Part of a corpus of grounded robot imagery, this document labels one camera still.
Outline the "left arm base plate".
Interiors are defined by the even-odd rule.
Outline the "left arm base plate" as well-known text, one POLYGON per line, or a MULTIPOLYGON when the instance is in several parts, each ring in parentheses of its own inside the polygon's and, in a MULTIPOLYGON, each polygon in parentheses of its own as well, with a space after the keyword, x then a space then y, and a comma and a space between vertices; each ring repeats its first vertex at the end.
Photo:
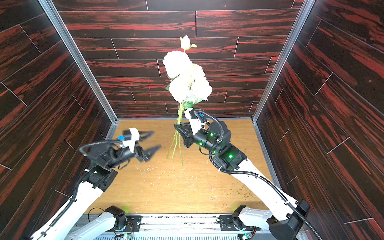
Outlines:
POLYGON ((125 215, 118 216, 115 221, 113 230, 115 232, 138 232, 142 223, 140 215, 125 215))

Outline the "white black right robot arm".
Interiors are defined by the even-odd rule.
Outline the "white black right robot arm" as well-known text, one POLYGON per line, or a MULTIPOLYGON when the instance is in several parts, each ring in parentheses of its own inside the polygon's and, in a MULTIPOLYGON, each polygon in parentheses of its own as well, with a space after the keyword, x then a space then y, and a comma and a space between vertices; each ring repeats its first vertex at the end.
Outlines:
POLYGON ((298 202, 269 181, 252 161, 231 143, 231 132, 222 121, 209 123, 204 129, 199 120, 174 126, 183 138, 184 146, 196 144, 208 150, 210 162, 218 171, 231 175, 248 187, 267 207, 256 210, 245 205, 233 213, 233 223, 240 231, 247 227, 268 230, 277 240, 294 240, 303 225, 322 239, 320 233, 309 222, 310 205, 298 202))

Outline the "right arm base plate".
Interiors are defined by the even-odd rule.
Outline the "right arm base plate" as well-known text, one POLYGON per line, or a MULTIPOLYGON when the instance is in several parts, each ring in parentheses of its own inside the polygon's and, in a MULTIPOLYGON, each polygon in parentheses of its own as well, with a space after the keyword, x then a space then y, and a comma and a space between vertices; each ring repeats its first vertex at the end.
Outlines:
POLYGON ((219 223, 222 232, 240 231, 235 226, 232 215, 219 215, 217 223, 219 223))

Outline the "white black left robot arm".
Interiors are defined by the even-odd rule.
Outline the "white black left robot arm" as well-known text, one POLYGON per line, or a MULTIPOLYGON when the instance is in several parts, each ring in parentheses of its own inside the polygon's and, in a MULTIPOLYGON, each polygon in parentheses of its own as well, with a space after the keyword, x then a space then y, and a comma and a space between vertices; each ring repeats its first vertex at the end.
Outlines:
POLYGON ((112 184, 120 165, 127 165, 131 159, 149 162, 161 145, 144 150, 140 142, 150 138, 153 131, 143 132, 130 128, 115 140, 94 142, 79 147, 79 152, 91 161, 86 174, 77 181, 69 200, 29 238, 31 240, 93 240, 113 230, 126 229, 126 212, 115 206, 107 208, 95 220, 73 231, 83 213, 112 184))

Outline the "artificial flower bouquet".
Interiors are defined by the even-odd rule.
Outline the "artificial flower bouquet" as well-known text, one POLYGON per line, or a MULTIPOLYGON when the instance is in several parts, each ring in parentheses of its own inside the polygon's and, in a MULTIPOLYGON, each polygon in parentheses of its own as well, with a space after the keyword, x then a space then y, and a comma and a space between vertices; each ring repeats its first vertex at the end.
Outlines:
POLYGON ((178 102, 177 124, 180 124, 185 110, 194 105, 207 101, 213 88, 207 80, 203 68, 191 61, 187 51, 196 48, 189 37, 180 38, 180 51, 171 51, 163 59, 167 77, 170 83, 166 90, 178 102))

